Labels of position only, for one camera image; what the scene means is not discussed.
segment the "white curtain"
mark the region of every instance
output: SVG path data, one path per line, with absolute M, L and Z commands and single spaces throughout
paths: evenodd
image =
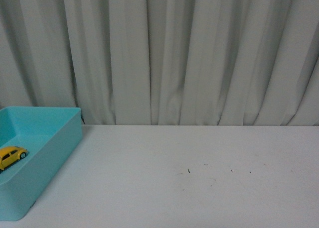
M 318 125 L 319 0 L 0 0 L 0 107 Z

